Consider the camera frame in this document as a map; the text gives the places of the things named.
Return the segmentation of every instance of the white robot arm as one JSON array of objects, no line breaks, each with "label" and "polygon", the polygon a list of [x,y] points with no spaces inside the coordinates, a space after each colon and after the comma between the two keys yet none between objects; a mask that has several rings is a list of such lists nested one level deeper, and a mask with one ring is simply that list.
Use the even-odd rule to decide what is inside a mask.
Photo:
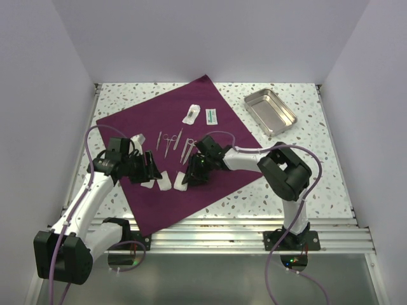
[{"label": "white robot arm", "polygon": [[108,148],[92,162],[92,183],[89,184],[92,176],[89,166],[81,190],[63,216],[48,231],[38,232],[34,239],[34,252],[40,278],[50,276],[52,255],[61,234],[54,279],[78,285],[86,281],[93,262],[108,248],[120,241],[131,240],[130,224],[124,219],[105,219],[98,230],[87,234],[100,204],[119,179],[128,177],[133,183],[141,183],[162,177],[150,151],[141,154],[139,146],[140,150],[129,153],[129,147],[130,139],[111,138]]}]

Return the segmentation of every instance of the metal extrusion frame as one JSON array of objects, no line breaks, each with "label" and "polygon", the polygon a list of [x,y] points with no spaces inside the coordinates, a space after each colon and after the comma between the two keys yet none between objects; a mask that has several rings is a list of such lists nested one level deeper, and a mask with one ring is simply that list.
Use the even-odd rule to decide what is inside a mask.
[{"label": "metal extrusion frame", "polygon": [[[132,231],[139,228],[128,219]],[[313,254],[374,254],[369,229],[361,229],[355,219],[310,219],[317,231],[321,251]],[[89,228],[102,223],[95,218]],[[158,254],[267,254],[263,231],[281,228],[283,219],[185,219],[153,234],[150,253]],[[110,253],[127,254],[126,251]],[[276,254],[297,254],[277,251]]]}]

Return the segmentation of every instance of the forceps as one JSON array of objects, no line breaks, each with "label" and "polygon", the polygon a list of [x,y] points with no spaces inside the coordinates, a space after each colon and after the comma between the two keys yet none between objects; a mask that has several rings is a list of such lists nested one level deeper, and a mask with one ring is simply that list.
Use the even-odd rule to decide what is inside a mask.
[{"label": "forceps", "polygon": [[170,139],[169,136],[167,134],[165,134],[165,135],[163,135],[163,140],[167,141],[167,148],[165,149],[165,155],[164,155],[164,159],[165,159],[167,157],[168,148],[170,147],[171,142],[177,140],[177,136],[173,135]]},{"label": "forceps", "polygon": [[182,155],[181,155],[180,163],[183,161],[183,157],[184,157],[184,155],[185,155],[186,148],[187,148],[188,146],[190,146],[190,148],[188,149],[188,152],[186,153],[186,156],[185,156],[185,158],[184,158],[184,163],[183,163],[183,165],[187,162],[187,160],[188,160],[188,158],[189,158],[189,156],[190,156],[190,154],[191,154],[191,151],[192,151],[192,149],[193,149],[194,146],[195,146],[195,143],[196,143],[196,141],[194,141],[193,139],[186,139],[185,145],[184,145],[184,149],[183,149],[183,153],[182,153]]}]

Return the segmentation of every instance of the surgical scissors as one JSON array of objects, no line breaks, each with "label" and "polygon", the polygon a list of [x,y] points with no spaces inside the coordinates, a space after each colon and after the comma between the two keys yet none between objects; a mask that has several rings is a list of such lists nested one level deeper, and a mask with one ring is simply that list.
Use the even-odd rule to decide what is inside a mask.
[{"label": "surgical scissors", "polygon": [[163,135],[163,140],[167,141],[167,148],[165,149],[165,155],[164,155],[164,159],[167,157],[167,153],[168,153],[168,148],[171,145],[172,141],[176,141],[177,140],[177,136],[173,135],[171,137],[171,139],[169,138],[169,136],[167,134]]}]

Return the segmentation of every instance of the cable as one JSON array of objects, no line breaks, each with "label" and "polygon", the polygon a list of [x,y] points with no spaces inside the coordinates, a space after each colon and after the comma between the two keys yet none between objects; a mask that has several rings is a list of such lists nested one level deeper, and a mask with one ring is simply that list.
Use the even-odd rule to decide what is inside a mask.
[{"label": "cable", "polygon": [[[104,128],[109,128],[114,130],[115,132],[117,132],[119,135],[121,135],[123,138],[126,138],[125,134],[122,133],[121,131],[117,130],[114,127],[111,126],[107,126],[107,125],[95,125],[90,127],[86,133],[85,133],[85,151],[86,151],[86,155],[88,156],[88,160],[89,160],[89,165],[90,165],[90,179],[88,181],[88,185],[86,186],[85,190],[82,192],[81,196],[78,198],[77,202],[74,204],[72,210],[69,212],[67,218],[66,218],[66,222],[69,223],[69,221],[72,219],[72,216],[74,215],[76,209],[78,208],[78,206],[81,204],[83,198],[86,196],[86,194],[89,192],[90,190],[90,186],[93,183],[93,177],[95,175],[95,168],[93,166],[93,161],[92,161],[92,156],[90,155],[90,150],[89,150],[89,145],[88,145],[88,137],[89,137],[89,133],[95,129],[95,128],[100,128],[100,127],[104,127]],[[135,144],[132,140],[130,140],[133,146],[133,151],[135,151]],[[58,256],[58,251],[59,248],[61,246],[62,243],[62,239],[65,235],[66,229],[68,228],[68,225],[63,225],[62,226],[62,230],[59,233],[58,239],[57,239],[57,244],[55,245],[54,251],[52,253],[52,259],[51,259],[51,265],[50,265],[50,274],[49,274],[49,287],[48,287],[48,298],[49,298],[49,304],[53,305],[53,276],[54,276],[54,272],[55,272],[55,264],[57,262],[57,256]],[[67,285],[66,287],[66,292],[68,291],[70,285]],[[61,301],[59,304],[62,304],[62,302],[64,301],[64,298],[66,296],[66,292],[64,292],[64,294],[62,295]]]},{"label": "cable", "polygon": [[120,243],[117,243],[117,244],[113,245],[111,248],[114,248],[114,247],[117,247],[117,246],[122,246],[122,245],[128,245],[129,243],[132,243],[134,245],[138,245],[138,246],[140,246],[142,248],[143,252],[142,252],[141,260],[136,265],[133,265],[132,267],[129,267],[129,268],[126,268],[126,269],[112,268],[112,270],[117,271],[117,272],[127,272],[127,271],[130,271],[130,270],[134,270],[135,268],[140,266],[141,263],[143,262],[143,260],[146,258],[146,246],[144,246],[139,241],[135,241],[135,240],[122,241]]},{"label": "cable", "polygon": [[[283,145],[279,145],[279,146],[273,146],[273,147],[268,147],[268,148],[263,148],[263,149],[242,149],[239,147],[235,146],[236,143],[236,137],[230,133],[230,132],[223,132],[223,131],[215,131],[215,132],[210,132],[208,133],[225,133],[227,135],[230,135],[232,137],[232,148],[234,150],[236,150],[239,153],[245,153],[245,154],[258,154],[258,153],[267,153],[270,151],[274,151],[276,149],[282,149],[282,148],[295,148],[295,149],[299,149],[301,151],[305,151],[307,154],[311,155],[311,157],[313,157],[313,159],[317,162],[318,165],[318,176],[315,179],[314,183],[305,191],[304,196],[301,199],[301,203],[300,206],[298,207],[298,211],[297,214],[295,215],[292,223],[290,223],[290,225],[288,226],[288,228],[286,228],[286,231],[284,232],[284,234],[280,237],[280,239],[276,242],[276,244],[274,244],[274,246],[272,247],[272,249],[270,250],[270,253],[267,255],[267,260],[266,260],[266,267],[265,267],[265,281],[266,281],[266,288],[267,288],[267,292],[268,295],[270,296],[270,298],[272,299],[272,301],[274,302],[275,305],[279,305],[279,303],[277,302],[276,298],[274,297],[272,290],[270,288],[270,284],[268,281],[268,268],[270,266],[270,261],[272,259],[272,254],[275,251],[275,249],[278,247],[278,245],[284,240],[284,238],[288,235],[288,233],[290,232],[290,230],[293,228],[295,222],[298,220],[298,217],[301,214],[301,211],[304,207],[305,204],[305,199],[307,198],[307,196],[311,193],[311,191],[315,188],[315,186],[318,184],[318,182],[320,181],[321,177],[322,177],[322,163],[319,160],[319,158],[317,157],[317,155],[315,155],[312,151],[310,151],[307,148],[301,147],[301,146],[297,146],[297,145],[291,145],[291,144],[283,144]],[[326,291],[326,289],[315,279],[313,279],[311,276],[303,274],[303,273],[299,273],[300,275],[304,276],[305,278],[308,278],[309,280],[313,281],[324,293],[325,295],[325,299],[326,299],[326,303],[327,305],[331,304],[331,300],[329,299],[328,296],[328,292]]]}]

